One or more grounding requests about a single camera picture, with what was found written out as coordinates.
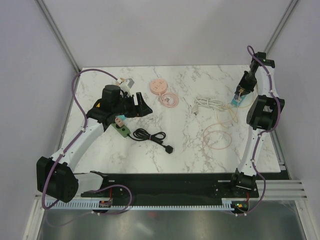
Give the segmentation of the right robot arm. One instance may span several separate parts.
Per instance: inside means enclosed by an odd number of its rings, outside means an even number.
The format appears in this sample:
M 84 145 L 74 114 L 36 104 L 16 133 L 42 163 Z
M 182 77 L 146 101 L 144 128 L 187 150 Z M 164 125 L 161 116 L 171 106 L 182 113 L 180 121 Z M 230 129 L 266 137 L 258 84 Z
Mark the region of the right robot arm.
M 244 154 L 229 184 L 229 191 L 235 197 L 246 193 L 253 194 L 257 190 L 256 164 L 265 137 L 278 126 L 285 106 L 285 100 L 279 98 L 273 80 L 275 61 L 268 59 L 265 52 L 254 52 L 250 49 L 249 53 L 251 55 L 250 70 L 244 72 L 231 101 L 238 106 L 245 96 L 257 87 L 257 97 L 246 117 L 248 139 Z

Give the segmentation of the grey small cube adapter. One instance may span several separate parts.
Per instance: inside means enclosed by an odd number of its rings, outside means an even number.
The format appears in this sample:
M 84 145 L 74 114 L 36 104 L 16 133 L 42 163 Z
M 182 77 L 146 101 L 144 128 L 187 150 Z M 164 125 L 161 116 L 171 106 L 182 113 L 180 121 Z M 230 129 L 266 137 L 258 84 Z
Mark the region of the grey small cube adapter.
M 235 96 L 235 99 L 238 100 L 238 99 L 241 99 L 242 98 L 242 94 L 239 92 L 236 96 Z

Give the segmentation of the teal plug adapter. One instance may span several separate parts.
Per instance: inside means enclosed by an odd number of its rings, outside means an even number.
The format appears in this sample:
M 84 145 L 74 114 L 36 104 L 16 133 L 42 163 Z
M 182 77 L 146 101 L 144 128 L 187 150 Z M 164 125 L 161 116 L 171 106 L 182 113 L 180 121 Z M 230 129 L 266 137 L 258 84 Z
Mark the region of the teal plug adapter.
M 126 119 L 126 117 L 124 115 L 119 115 L 118 118 L 122 121 L 124 121 Z

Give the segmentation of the green power strip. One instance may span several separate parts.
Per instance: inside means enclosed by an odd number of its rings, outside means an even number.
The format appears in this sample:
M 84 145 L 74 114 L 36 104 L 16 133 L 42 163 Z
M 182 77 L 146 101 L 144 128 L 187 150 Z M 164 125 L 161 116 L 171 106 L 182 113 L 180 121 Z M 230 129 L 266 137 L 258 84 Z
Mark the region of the green power strip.
M 111 126 L 123 137 L 127 138 L 130 134 L 131 131 L 126 125 L 123 126 L 118 126 L 116 123 L 112 123 Z

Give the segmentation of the pink small plug adapter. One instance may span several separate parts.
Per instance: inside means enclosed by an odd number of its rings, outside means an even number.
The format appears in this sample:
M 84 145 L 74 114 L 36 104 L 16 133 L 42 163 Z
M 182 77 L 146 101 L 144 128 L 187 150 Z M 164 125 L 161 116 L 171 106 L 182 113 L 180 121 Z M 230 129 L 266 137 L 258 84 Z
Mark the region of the pink small plug adapter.
M 115 118 L 115 124 L 120 128 L 125 125 L 123 120 L 118 117 Z

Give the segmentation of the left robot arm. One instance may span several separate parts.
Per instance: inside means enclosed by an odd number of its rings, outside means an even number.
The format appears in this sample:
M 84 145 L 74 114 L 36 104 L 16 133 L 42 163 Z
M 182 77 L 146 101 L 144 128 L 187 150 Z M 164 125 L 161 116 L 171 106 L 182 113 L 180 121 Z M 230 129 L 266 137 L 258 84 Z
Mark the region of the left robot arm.
M 49 158 L 41 157 L 37 161 L 38 191 L 64 203 L 84 192 L 93 191 L 99 197 L 106 196 L 110 185 L 103 180 L 102 173 L 74 174 L 78 162 L 92 143 L 115 123 L 116 117 L 144 117 L 151 113 L 153 110 L 140 92 L 133 96 L 121 95 L 119 86 L 106 85 L 101 98 L 87 112 L 78 133 Z

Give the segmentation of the pink round power strip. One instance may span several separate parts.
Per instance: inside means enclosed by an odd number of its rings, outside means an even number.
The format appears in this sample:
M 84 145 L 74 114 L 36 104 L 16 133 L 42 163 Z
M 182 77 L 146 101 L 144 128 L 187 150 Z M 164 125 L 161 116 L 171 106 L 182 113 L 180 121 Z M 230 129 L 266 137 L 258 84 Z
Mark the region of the pink round power strip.
M 162 79 L 154 79 L 150 84 L 149 84 L 150 91 L 155 94 L 155 95 L 162 95 L 164 94 L 167 89 L 168 89 L 168 83 Z

